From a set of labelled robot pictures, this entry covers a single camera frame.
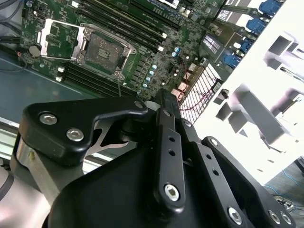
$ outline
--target bolt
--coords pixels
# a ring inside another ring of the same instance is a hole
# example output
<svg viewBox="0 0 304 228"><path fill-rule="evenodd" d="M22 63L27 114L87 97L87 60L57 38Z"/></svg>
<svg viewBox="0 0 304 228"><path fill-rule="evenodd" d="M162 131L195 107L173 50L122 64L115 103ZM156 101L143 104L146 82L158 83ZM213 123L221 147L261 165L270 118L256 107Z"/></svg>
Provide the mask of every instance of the bolt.
<svg viewBox="0 0 304 228"><path fill-rule="evenodd" d="M77 128L71 128L66 132L66 136L68 137L69 140L72 140L74 142L80 142L81 140L84 139L84 134L82 133L81 130Z"/></svg>
<svg viewBox="0 0 304 228"><path fill-rule="evenodd" d="M33 3L31 1L27 1L26 6L31 8L33 6Z"/></svg>
<svg viewBox="0 0 304 228"><path fill-rule="evenodd" d="M135 104L138 108L143 108L143 105L142 105L139 101L135 101L134 104Z"/></svg>
<svg viewBox="0 0 304 228"><path fill-rule="evenodd" d="M170 113L168 113L166 110L163 111L167 116L171 116Z"/></svg>
<svg viewBox="0 0 304 228"><path fill-rule="evenodd" d="M282 215L284 221L287 222L289 225L291 225L292 222L291 222L290 218L282 211L280 211L280 214Z"/></svg>
<svg viewBox="0 0 304 228"><path fill-rule="evenodd" d="M180 193L177 188L171 184L165 185L165 193L172 201L178 201L180 198Z"/></svg>
<svg viewBox="0 0 304 228"><path fill-rule="evenodd" d="M184 123L188 126L188 127L191 127L192 124L188 121L188 120L184 120Z"/></svg>
<svg viewBox="0 0 304 228"><path fill-rule="evenodd" d="M235 210L234 208L228 208L228 214L230 216L230 218L238 225L242 224L242 217L240 216L240 214L238 213L237 210Z"/></svg>
<svg viewBox="0 0 304 228"><path fill-rule="evenodd" d="M218 145L219 145L218 142L217 142L215 139L211 139L210 141L211 141L211 143L212 143L213 145L215 145L215 146L218 146Z"/></svg>
<svg viewBox="0 0 304 228"><path fill-rule="evenodd" d="M272 218L272 220L276 223L276 224L280 224L280 219L279 217L271 210L268 211L270 218Z"/></svg>
<svg viewBox="0 0 304 228"><path fill-rule="evenodd" d="M57 123L57 118L50 113L44 113L39 117L39 120L46 125L53 125Z"/></svg>

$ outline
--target electronic component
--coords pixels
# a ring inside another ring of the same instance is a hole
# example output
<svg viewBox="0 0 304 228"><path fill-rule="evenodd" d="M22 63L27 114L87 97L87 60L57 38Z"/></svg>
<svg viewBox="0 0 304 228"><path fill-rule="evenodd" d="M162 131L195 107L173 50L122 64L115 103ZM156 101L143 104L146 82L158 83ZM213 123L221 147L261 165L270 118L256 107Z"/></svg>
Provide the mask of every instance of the electronic component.
<svg viewBox="0 0 304 228"><path fill-rule="evenodd" d="M251 32L256 35L260 35L265 27L266 22L258 18L253 18L252 20L249 20L246 24L246 28L251 30Z"/></svg>
<svg viewBox="0 0 304 228"><path fill-rule="evenodd" d="M178 7L179 2L180 2L179 0L158 0L158 1L164 3L168 6L171 6L172 8L175 8L175 9Z"/></svg>
<svg viewBox="0 0 304 228"><path fill-rule="evenodd" d="M252 40L248 39L248 38L245 38L243 40L243 42L241 43L241 50L244 52L244 53L247 53L249 51L249 49L251 48L251 46L253 45L253 42Z"/></svg>
<svg viewBox="0 0 304 228"><path fill-rule="evenodd" d="M226 63L231 68L236 68L237 65L240 63L241 58L239 56L233 54L225 54L223 56L223 62Z"/></svg>
<svg viewBox="0 0 304 228"><path fill-rule="evenodd" d="M262 2L258 9L269 16L274 16L281 6L282 3L276 0L267 0Z"/></svg>

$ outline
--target black metal bracket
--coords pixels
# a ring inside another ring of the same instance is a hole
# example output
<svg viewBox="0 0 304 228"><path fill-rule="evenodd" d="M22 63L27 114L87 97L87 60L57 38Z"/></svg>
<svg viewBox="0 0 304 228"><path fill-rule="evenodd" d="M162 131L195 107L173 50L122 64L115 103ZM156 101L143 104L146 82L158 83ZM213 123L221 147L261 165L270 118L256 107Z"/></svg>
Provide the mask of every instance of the black metal bracket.
<svg viewBox="0 0 304 228"><path fill-rule="evenodd" d="M147 112L148 108L135 97L32 104L23 112L19 132L29 147L59 164L73 166L82 162L91 147L97 121L140 118ZM83 139L68 139L70 129L80 130L74 134L82 134Z"/></svg>

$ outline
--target ram slot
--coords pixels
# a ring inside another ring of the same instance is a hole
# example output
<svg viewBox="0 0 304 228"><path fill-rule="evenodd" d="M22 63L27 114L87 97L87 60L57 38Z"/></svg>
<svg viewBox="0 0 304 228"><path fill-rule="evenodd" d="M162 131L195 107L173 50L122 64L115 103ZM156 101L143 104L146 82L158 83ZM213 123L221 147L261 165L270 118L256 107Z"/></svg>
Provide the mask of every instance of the ram slot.
<svg viewBox="0 0 304 228"><path fill-rule="evenodd" d="M83 4L84 5L90 4L96 8L99 8L100 10L110 14L112 17L115 17L118 21L124 21L125 23L132 25L133 27L139 29L141 33L148 34L150 37L154 37L159 42L162 42L164 40L164 38L162 37L163 32L161 33L155 32L153 29L150 29L144 26L143 24L134 21L133 19L127 17L126 15L120 12L117 12L116 10L108 7L107 5L101 2L98 2L96 0L85 0Z"/></svg>
<svg viewBox="0 0 304 228"><path fill-rule="evenodd" d="M162 39L159 39L159 37L157 37L157 39L155 39L155 38L150 37L149 34L147 34L146 32L144 32L142 30L136 30L135 28L132 28L133 25L131 26L130 24L121 22L120 18L117 18L114 14L105 12L103 9L98 8L98 6L95 6L93 4L90 5L88 3L84 3L84 7L88 11L91 11L92 13L95 13L96 15L104 18L105 20L108 20L109 22L114 23L116 26L122 27L133 34L140 36L142 39L145 39L152 44L157 43L158 45L160 45L162 43Z"/></svg>
<svg viewBox="0 0 304 228"><path fill-rule="evenodd" d="M67 81L81 86L89 91L103 96L118 96L119 89L116 82L100 77L76 65L69 64L66 67L64 77ZM123 86L120 87L122 96L133 96L135 92Z"/></svg>
<svg viewBox="0 0 304 228"><path fill-rule="evenodd" d="M136 42L140 45L143 45L143 46L149 48L154 53L156 53L158 51L157 47L155 45L149 43L148 41L138 37L137 35L135 35L133 33L130 33L129 31L123 29L122 27L116 26L115 24L113 24L109 21L103 21L101 19L98 19L95 14L93 14L93 13L87 11L87 10L81 9L79 11L79 14L85 16L88 19L91 19L92 21L94 21L95 23L99 24L102 27L109 28L111 31L114 31L114 32L120 34L123 37L126 37L130 40L133 40L134 42Z"/></svg>
<svg viewBox="0 0 304 228"><path fill-rule="evenodd" d="M154 11L152 11L151 9L145 7L144 5L134 1L134 0L130 0L130 5L135 6L136 8L140 9L141 11L154 16L156 19L160 20L161 22L165 23L167 26L175 29L175 30L180 30L180 26L164 17L162 17L161 15L155 13Z"/></svg>

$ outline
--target gray floor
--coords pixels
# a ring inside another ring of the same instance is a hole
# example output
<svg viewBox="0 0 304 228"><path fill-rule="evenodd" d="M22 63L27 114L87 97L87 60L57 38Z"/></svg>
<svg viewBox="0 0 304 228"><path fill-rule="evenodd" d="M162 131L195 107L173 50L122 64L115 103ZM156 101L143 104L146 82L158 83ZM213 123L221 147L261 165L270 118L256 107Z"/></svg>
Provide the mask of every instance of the gray floor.
<svg viewBox="0 0 304 228"><path fill-rule="evenodd" d="M293 200L294 205L303 206L291 213L297 223L297 228L304 228L304 177L299 168L293 163L285 169L286 174L295 179L299 186L291 179L280 172L267 186L275 189L279 194L286 195ZM272 189L266 187L270 194L276 194Z"/></svg>

